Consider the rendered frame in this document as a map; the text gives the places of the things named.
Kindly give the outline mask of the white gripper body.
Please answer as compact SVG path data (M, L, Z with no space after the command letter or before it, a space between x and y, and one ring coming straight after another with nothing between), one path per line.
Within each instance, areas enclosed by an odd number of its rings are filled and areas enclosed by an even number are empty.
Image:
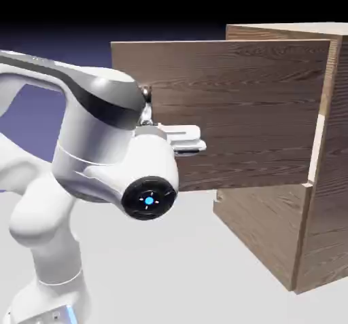
M157 128L166 134L176 156L194 156L207 149L206 142L201 139L201 129L197 125L158 123Z

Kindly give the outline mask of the small wooden cabinet door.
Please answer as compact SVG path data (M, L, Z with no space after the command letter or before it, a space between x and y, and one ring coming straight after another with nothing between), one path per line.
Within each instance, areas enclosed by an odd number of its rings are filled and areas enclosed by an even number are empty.
M288 290L295 288L313 185L219 189L213 212Z

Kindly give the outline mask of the large wooden cabinet door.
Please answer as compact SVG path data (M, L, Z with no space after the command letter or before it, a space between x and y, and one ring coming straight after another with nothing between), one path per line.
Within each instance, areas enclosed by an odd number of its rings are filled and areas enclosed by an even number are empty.
M194 124L207 148L178 160L180 188L304 183L330 43L114 41L113 68L152 88L154 119Z

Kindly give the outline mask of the brown wooden cabinet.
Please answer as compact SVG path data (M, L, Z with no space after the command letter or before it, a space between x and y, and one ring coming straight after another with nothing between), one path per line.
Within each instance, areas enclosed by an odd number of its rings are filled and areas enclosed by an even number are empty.
M227 39L329 39L294 293L348 277L348 23L229 24Z

